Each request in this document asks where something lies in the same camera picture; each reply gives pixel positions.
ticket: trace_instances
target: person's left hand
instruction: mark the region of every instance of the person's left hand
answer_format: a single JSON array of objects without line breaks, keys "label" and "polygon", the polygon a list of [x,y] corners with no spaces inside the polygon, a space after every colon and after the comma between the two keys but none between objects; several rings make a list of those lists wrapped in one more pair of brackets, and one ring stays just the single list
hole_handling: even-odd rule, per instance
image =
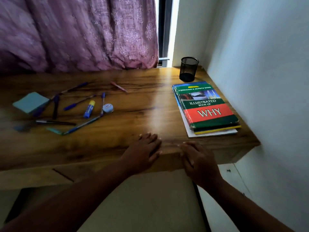
[{"label": "person's left hand", "polygon": [[141,173],[152,166],[155,160],[162,154],[159,151],[162,141],[157,134],[146,133],[132,143],[123,153],[120,161],[130,175]]}]

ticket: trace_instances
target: wooden tabletop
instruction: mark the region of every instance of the wooden tabletop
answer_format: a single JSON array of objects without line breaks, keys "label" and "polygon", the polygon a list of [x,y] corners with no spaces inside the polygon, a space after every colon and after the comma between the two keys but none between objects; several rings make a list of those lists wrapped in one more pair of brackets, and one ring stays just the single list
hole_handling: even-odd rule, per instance
[{"label": "wooden tabletop", "polygon": [[[64,172],[70,175],[71,172],[76,172],[76,169],[84,169],[85,164],[107,164],[119,158],[129,144],[145,132],[157,133],[163,140],[162,150],[165,155],[154,164],[151,171],[181,168],[177,144],[189,138],[171,88],[173,84],[182,83],[178,77],[178,68],[1,77],[0,173],[12,173],[18,169],[52,169],[63,175],[66,175]],[[230,106],[207,73],[199,68],[196,81],[201,80],[210,83]],[[36,125],[28,133],[19,133],[13,129],[14,126],[31,119],[29,115],[13,107],[13,102],[31,92],[50,98],[85,81],[93,82],[60,96],[57,120],[85,122],[83,114],[89,100],[69,111],[64,111],[63,108],[93,94],[98,96],[93,99],[96,104],[91,117],[98,116],[102,107],[102,92],[106,93],[105,103],[114,106],[112,113],[105,114],[94,123],[66,136],[52,133],[46,128],[54,127],[67,131],[71,126]],[[110,81],[127,89],[128,93],[114,88]],[[196,138],[201,144],[214,150],[218,164],[236,162],[260,144],[237,112],[232,107],[231,109],[242,125],[237,134]],[[47,107],[40,119],[51,119],[52,111],[53,103]],[[74,181],[72,178],[75,175],[76,173],[72,174],[72,177],[66,176]]]}]

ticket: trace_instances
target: person's right arm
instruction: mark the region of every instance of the person's right arm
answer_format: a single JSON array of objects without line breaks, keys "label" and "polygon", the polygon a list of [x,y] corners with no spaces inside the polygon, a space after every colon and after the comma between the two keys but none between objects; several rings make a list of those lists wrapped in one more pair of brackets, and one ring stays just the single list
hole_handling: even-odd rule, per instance
[{"label": "person's right arm", "polygon": [[227,183],[210,150],[195,142],[185,142],[180,148],[187,175],[216,200],[240,232],[293,232]]}]

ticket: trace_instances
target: window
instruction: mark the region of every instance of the window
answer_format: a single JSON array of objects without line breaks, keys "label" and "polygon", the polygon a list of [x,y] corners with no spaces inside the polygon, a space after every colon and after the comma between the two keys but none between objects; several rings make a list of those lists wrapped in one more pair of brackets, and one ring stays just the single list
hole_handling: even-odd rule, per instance
[{"label": "window", "polygon": [[159,64],[158,67],[166,67],[168,56],[168,44],[170,38],[171,16],[173,0],[159,0]]}]

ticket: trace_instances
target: yellow book edge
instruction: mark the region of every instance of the yellow book edge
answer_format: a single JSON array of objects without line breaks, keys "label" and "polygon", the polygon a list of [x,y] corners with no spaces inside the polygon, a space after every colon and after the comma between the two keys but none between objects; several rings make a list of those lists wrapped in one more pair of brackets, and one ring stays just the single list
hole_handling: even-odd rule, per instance
[{"label": "yellow book edge", "polygon": [[200,132],[194,132],[194,134],[206,134],[206,133],[212,133],[212,132],[221,131],[221,130],[225,130],[225,129],[236,129],[236,128],[241,128],[241,125],[226,127],[226,128],[220,128],[220,129],[200,131]]}]

